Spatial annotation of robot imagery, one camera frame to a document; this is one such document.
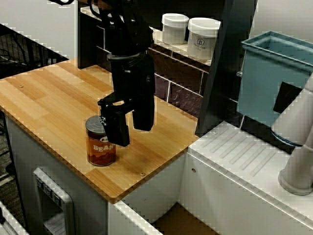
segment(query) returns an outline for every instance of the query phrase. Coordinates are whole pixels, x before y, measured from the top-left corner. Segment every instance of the jar lid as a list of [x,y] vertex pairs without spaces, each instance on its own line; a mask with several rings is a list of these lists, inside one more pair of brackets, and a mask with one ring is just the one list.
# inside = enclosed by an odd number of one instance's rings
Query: jar lid
[[170,27],[186,28],[188,21],[189,18],[187,16],[177,13],[166,13],[162,16],[162,24]]
[[101,124],[100,115],[92,116],[86,121],[86,129],[97,134],[105,134],[103,125]]
[[188,29],[192,33],[208,38],[216,38],[221,22],[210,18],[192,18],[189,21]]

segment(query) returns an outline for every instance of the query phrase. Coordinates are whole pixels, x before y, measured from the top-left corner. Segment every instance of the white container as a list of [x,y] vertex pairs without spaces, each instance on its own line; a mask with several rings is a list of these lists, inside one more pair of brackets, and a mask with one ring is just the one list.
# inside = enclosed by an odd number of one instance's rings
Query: white container
[[163,36],[166,44],[181,45],[184,43],[189,18],[182,14],[167,13],[162,16]]
[[188,55],[203,60],[212,59],[220,24],[214,19],[192,18],[188,24]]

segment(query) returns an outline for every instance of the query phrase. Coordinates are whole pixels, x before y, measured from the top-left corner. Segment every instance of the blue plastic container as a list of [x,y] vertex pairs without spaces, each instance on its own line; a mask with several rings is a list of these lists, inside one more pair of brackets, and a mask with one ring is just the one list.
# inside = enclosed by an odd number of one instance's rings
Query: blue plastic container
[[246,50],[237,111],[267,126],[282,82],[299,88],[313,72],[313,44],[276,32],[242,42]]

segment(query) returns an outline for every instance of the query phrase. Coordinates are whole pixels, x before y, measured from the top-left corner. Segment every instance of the wooden countertop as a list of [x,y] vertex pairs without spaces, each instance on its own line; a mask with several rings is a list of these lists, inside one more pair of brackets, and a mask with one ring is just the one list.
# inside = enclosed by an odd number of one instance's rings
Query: wooden countertop
[[100,113],[97,101],[112,93],[111,74],[76,60],[0,80],[0,109],[105,199],[116,203],[160,172],[198,139],[197,119],[155,97],[155,124],[135,130],[127,114],[131,144],[117,146],[110,166],[86,157],[86,120]]

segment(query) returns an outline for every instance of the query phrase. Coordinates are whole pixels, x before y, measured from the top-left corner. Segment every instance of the baked beans can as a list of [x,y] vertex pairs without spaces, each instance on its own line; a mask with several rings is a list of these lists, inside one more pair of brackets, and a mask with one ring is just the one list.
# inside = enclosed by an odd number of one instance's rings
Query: baked beans can
[[116,145],[108,142],[100,115],[86,121],[87,160],[96,166],[106,166],[116,160]]

